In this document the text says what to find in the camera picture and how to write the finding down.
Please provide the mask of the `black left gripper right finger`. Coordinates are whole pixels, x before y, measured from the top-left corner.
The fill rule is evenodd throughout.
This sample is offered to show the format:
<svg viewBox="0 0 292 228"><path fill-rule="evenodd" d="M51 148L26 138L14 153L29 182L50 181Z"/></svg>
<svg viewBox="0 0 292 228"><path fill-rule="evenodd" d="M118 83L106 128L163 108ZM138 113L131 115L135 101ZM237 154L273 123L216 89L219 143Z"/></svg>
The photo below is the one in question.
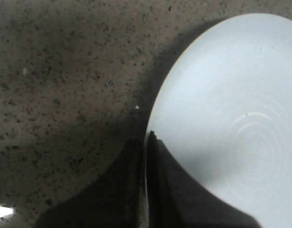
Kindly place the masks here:
<svg viewBox="0 0 292 228"><path fill-rule="evenodd" d="M195 181L153 131L146 139L146 197L150 228L260 227Z"/></svg>

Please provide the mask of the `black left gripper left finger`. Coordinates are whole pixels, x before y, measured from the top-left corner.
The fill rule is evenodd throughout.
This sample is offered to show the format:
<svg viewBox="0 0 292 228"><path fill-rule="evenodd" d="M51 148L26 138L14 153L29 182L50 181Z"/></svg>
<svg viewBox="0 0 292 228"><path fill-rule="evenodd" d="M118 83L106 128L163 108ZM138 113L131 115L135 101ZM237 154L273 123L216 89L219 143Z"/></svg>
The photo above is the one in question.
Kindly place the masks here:
<svg viewBox="0 0 292 228"><path fill-rule="evenodd" d="M143 147L128 140L111 166L78 195L47 210L37 228L137 228Z"/></svg>

